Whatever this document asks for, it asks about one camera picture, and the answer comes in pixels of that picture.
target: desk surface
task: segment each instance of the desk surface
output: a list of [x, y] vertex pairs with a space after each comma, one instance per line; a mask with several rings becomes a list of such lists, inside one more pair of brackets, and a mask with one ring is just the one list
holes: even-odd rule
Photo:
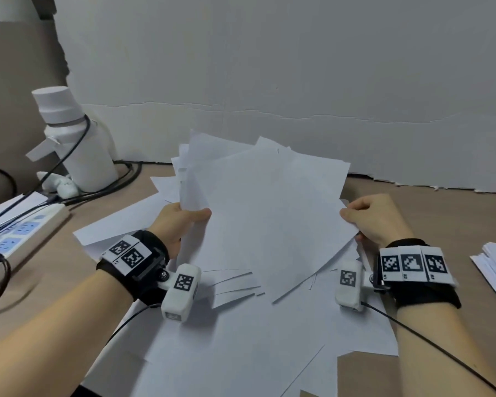
[[[131, 186], [74, 209], [71, 219], [13, 277], [0, 301], [0, 310], [13, 305], [0, 312], [0, 339], [93, 273], [94, 263], [82, 251], [73, 231], [155, 193], [150, 176], [171, 175], [170, 166], [145, 166]], [[469, 258], [481, 253], [484, 243], [496, 242], [496, 195], [396, 187], [348, 178], [342, 197], [353, 200], [382, 192], [389, 192], [397, 201], [417, 237], [443, 249], [460, 283], [461, 314], [496, 368], [496, 294]], [[397, 360], [397, 357], [364, 353], [340, 357], [338, 395], [400, 396]]]

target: power strip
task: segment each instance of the power strip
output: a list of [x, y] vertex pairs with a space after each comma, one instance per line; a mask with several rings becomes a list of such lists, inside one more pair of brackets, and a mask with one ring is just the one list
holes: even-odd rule
[[[14, 270], [70, 215], [63, 204], [41, 207], [26, 217], [12, 223], [0, 233], [0, 253]], [[0, 283], [4, 278], [0, 265]]]

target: left hand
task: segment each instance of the left hand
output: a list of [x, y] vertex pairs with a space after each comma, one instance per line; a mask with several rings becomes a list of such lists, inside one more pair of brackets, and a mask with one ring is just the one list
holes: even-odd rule
[[169, 257], [176, 258], [180, 252], [180, 240], [189, 231], [193, 223], [208, 220], [212, 215], [209, 208], [197, 211], [182, 210], [180, 203], [165, 206], [157, 219], [149, 227], [167, 247]]

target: white bottle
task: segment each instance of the white bottle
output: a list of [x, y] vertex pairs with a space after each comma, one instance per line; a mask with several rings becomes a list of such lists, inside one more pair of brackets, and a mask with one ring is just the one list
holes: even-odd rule
[[[27, 157], [36, 161], [56, 152], [62, 159], [85, 132], [85, 113], [67, 86], [42, 88], [32, 93], [47, 124], [44, 130], [46, 140], [27, 153]], [[116, 167], [94, 121], [90, 121], [88, 133], [63, 166], [83, 192], [99, 191], [118, 179]]]

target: hand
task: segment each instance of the hand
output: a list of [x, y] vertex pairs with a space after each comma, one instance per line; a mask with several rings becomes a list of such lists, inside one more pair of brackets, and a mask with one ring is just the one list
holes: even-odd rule
[[393, 241], [415, 237], [388, 194], [358, 198], [346, 209], [341, 209], [340, 216], [345, 221], [356, 224], [364, 236], [381, 248]]
[[189, 231], [193, 223], [208, 220], [212, 215], [209, 208], [191, 212], [182, 210], [180, 203], [171, 203], [164, 207], [157, 219], [149, 227], [167, 247], [169, 257], [176, 258], [180, 252], [180, 239]]

